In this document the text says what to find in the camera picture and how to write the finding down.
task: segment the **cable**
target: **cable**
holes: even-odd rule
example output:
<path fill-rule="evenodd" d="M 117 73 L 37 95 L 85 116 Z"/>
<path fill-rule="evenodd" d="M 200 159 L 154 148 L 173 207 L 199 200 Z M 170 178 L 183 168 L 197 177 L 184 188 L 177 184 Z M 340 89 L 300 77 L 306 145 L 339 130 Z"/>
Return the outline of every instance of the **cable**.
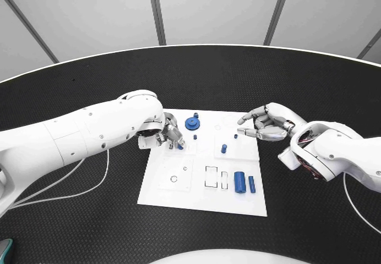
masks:
<path fill-rule="evenodd" d="M 356 214 L 359 215 L 361 219 L 363 220 L 363 222 L 368 224 L 368 226 L 372 227 L 372 229 L 376 231 L 378 234 L 381 234 L 381 231 L 371 225 L 371 223 L 368 222 L 368 220 L 363 218 L 363 216 L 359 214 L 359 210 L 355 208 L 355 204 L 352 202 L 352 199 L 349 197 L 349 193 L 348 193 L 348 190 L 346 190 L 346 183 L 345 183 L 345 176 L 346 176 L 346 173 L 343 173 L 343 189 L 345 189 L 345 194 L 346 194 L 346 197 L 348 197 L 348 200 L 349 200 L 349 203 L 355 209 L 355 212 Z"/>
<path fill-rule="evenodd" d="M 107 150 L 107 167 L 105 167 L 105 175 L 102 176 L 101 182 L 99 182 L 92 188 L 89 188 L 86 191 L 81 192 L 79 194 L 72 194 L 72 195 L 68 195 L 68 196 L 55 197 L 55 198 L 49 198 L 49 199 L 42 199 L 42 200 L 37 200 L 37 201 L 33 201 L 33 202 L 21 203 L 21 204 L 19 204 L 19 205 L 11 206 L 10 209 L 14 209 L 14 208 L 17 208 L 17 207 L 20 207 L 20 206 L 24 206 L 24 205 L 36 204 L 37 202 L 46 202 L 46 201 L 60 200 L 60 199 L 65 199 L 65 198 L 72 198 L 72 197 L 79 196 L 79 195 L 88 193 L 89 191 L 92 191 L 92 190 L 101 185 L 101 183 L 102 183 L 104 180 L 105 180 L 105 176 L 107 176 L 107 172 L 108 172 L 108 163 L 109 163 L 109 152 L 108 152 L 108 150 Z"/>
<path fill-rule="evenodd" d="M 43 191 L 46 191 L 49 188 L 52 188 L 57 183 L 60 183 L 72 174 L 72 172 L 78 169 L 78 167 L 81 166 L 82 162 L 85 159 L 82 159 L 79 161 L 79 163 L 76 164 L 75 168 L 70 170 L 70 172 L 55 182 L 52 183 L 47 187 L 44 187 L 40 191 L 34 192 L 32 195 L 29 195 L 26 198 L 23 198 L 20 201 L 17 201 L 13 206 L 19 205 L 21 202 L 27 201 L 30 198 L 33 198 L 36 195 L 39 195 Z"/>

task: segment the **black table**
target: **black table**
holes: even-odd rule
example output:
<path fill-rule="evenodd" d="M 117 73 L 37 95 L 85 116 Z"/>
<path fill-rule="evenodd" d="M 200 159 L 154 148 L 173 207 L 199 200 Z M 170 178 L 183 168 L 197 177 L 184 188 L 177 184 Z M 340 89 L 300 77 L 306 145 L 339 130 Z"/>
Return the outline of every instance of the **black table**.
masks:
<path fill-rule="evenodd" d="M 0 129 L 60 116 L 137 89 L 164 108 L 247 112 L 270 102 L 307 120 L 379 136 L 381 68 L 278 48 L 176 46 L 83 58 L 0 83 Z M 329 183 L 277 159 L 284 142 L 258 142 L 268 217 L 137 205 L 148 150 L 137 140 L 109 151 L 105 182 L 88 194 L 10 210 L 0 238 L 14 239 L 14 263 L 150 263 L 199 249 L 248 249 L 310 263 L 379 263 L 381 236 L 356 216 L 342 177 Z M 79 193 L 104 176 L 107 154 L 36 199 Z M 73 164 L 46 175 L 32 194 Z M 381 228 L 381 194 L 352 178 L 353 203 Z"/>

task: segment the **white wall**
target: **white wall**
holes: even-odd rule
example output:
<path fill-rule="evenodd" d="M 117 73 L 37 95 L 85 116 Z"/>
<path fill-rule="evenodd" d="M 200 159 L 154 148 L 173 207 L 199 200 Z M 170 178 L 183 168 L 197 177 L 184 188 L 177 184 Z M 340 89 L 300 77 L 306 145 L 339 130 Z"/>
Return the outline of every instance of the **white wall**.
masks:
<path fill-rule="evenodd" d="M 381 64 L 381 38 L 375 42 L 372 48 L 366 52 L 363 58 L 365 61 L 375 62 Z"/>
<path fill-rule="evenodd" d="M 0 81 L 52 64 L 52 61 L 16 17 L 0 1 Z"/>
<path fill-rule="evenodd" d="M 150 0 L 14 0 L 57 60 L 157 46 Z"/>
<path fill-rule="evenodd" d="M 262 45 L 275 0 L 160 0 L 166 44 Z"/>
<path fill-rule="evenodd" d="M 271 46 L 356 57 L 381 28 L 381 0 L 286 0 Z"/>

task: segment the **blue cylinder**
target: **blue cylinder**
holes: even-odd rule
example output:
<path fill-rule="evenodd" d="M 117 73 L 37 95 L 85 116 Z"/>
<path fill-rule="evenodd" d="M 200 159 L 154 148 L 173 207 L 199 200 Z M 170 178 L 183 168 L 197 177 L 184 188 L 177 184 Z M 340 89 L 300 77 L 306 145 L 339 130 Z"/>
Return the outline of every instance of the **blue cylinder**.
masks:
<path fill-rule="evenodd" d="M 235 192 L 238 194 L 244 194 L 247 192 L 247 183 L 244 182 L 242 172 L 234 173 L 234 185 L 235 185 Z"/>
<path fill-rule="evenodd" d="M 226 153 L 226 148 L 228 148 L 228 145 L 223 144 L 223 145 L 222 145 L 222 149 L 221 149 L 221 153 Z"/>
<path fill-rule="evenodd" d="M 249 185 L 249 192 L 255 193 L 255 184 L 254 184 L 254 177 L 248 176 L 248 185 Z"/>
<path fill-rule="evenodd" d="M 184 120 L 184 127 L 187 130 L 196 130 L 200 127 L 200 121 L 195 117 L 189 117 Z"/>

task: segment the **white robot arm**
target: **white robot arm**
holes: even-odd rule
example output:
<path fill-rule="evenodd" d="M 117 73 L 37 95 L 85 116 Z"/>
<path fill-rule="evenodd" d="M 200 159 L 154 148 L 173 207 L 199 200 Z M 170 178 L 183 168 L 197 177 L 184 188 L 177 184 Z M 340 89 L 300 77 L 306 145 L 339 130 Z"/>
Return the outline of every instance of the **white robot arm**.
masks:
<path fill-rule="evenodd" d="M 251 118 L 255 118 L 257 129 L 239 128 L 239 134 L 265 141 L 291 137 L 290 147 L 277 156 L 291 170 L 303 165 L 313 177 L 324 181 L 345 172 L 381 193 L 381 137 L 363 139 L 348 126 L 335 122 L 307 123 L 277 103 L 249 111 L 238 124 Z"/>
<path fill-rule="evenodd" d="M 177 121 L 146 90 L 0 132 L 0 216 L 33 181 L 134 135 L 141 149 L 164 141 L 184 145 Z"/>

